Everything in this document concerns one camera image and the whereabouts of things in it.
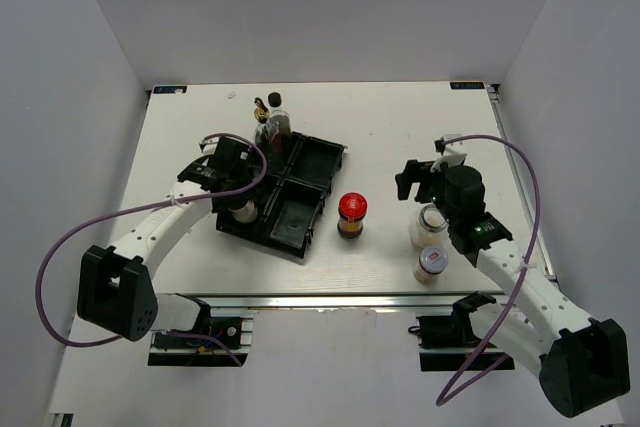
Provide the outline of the black lid pepper shaker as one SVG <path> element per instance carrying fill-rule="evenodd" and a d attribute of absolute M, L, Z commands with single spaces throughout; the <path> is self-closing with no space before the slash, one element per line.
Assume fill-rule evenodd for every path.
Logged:
<path fill-rule="evenodd" d="M 250 224 L 258 218 L 258 208 L 253 200 L 248 200 L 242 207 L 230 209 L 233 219 L 242 224 Z"/>

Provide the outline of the clear glass oil bottle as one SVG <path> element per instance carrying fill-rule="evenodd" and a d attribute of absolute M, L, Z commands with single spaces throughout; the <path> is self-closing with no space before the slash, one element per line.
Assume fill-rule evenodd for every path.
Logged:
<path fill-rule="evenodd" d="M 266 157 L 274 155 L 273 140 L 275 136 L 274 126 L 270 121 L 270 111 L 260 97 L 254 98 L 254 117 L 257 121 L 254 130 L 254 143 Z"/>

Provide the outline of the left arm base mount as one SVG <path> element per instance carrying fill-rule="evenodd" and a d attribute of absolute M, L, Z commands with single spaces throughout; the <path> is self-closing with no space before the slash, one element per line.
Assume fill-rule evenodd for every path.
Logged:
<path fill-rule="evenodd" d="M 253 316 L 203 299 L 160 294 L 152 324 L 150 367 L 241 367 L 248 358 Z"/>

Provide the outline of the clear glass jar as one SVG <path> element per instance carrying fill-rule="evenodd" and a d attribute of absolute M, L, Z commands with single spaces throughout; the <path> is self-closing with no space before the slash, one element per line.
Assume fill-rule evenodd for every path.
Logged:
<path fill-rule="evenodd" d="M 410 239 L 420 248 L 443 246 L 448 222 L 433 203 L 425 204 L 410 223 Z"/>

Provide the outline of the dark soy sauce bottle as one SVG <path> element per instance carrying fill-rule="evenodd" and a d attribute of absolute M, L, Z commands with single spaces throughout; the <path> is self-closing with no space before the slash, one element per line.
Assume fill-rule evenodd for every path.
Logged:
<path fill-rule="evenodd" d="M 271 149 L 282 158 L 290 150 L 292 129 L 289 114 L 282 108 L 282 97 L 278 92 L 268 95 L 270 117 L 267 124 Z"/>

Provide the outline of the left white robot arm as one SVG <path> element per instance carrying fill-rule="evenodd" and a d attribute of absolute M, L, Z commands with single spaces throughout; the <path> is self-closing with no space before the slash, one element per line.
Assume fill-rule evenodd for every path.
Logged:
<path fill-rule="evenodd" d="M 166 199 L 108 247 L 90 247 L 81 260 L 78 316 L 129 341 L 149 332 L 177 331 L 199 346 L 211 334 L 204 304 L 183 294 L 158 294 L 153 278 L 171 250 L 200 220 L 241 210 L 264 179 L 268 162 L 235 134 L 213 134 L 202 154 L 177 176 Z"/>

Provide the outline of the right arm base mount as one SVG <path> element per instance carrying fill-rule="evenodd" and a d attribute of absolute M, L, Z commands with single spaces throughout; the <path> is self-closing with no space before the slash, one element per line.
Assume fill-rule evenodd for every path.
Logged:
<path fill-rule="evenodd" d="M 455 326 L 451 316 L 418 317 L 407 331 L 418 340 L 422 372 L 455 372 L 480 343 L 480 338 Z"/>

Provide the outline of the silver lid spice jar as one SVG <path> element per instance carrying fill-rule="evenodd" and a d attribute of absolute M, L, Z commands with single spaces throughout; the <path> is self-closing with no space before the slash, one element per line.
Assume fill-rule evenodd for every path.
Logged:
<path fill-rule="evenodd" d="M 442 247 L 425 247 L 421 250 L 413 269 L 414 278 L 422 284 L 434 282 L 445 271 L 448 264 L 448 255 Z"/>

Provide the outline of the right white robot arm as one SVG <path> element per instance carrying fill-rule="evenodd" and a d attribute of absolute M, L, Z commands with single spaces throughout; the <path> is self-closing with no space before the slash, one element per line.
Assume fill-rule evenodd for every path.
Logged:
<path fill-rule="evenodd" d="M 453 248 L 507 295 L 521 316 L 503 316 L 486 294 L 454 304 L 451 331 L 472 346 L 491 344 L 539 381 L 551 405 L 573 418 L 630 390 L 626 334 L 612 319 L 596 320 L 571 302 L 545 275 L 526 265 L 509 230 L 486 209 L 476 169 L 437 160 L 410 160 L 395 177 L 398 197 L 433 204 L 448 222 Z"/>

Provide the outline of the red lid sauce jar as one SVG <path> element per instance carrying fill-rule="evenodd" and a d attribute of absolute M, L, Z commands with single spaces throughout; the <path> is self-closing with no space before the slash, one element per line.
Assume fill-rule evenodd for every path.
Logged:
<path fill-rule="evenodd" d="M 341 237 L 352 240 L 363 231 L 363 220 L 368 211 L 366 198 L 357 192 L 344 194 L 338 204 L 337 229 Z"/>

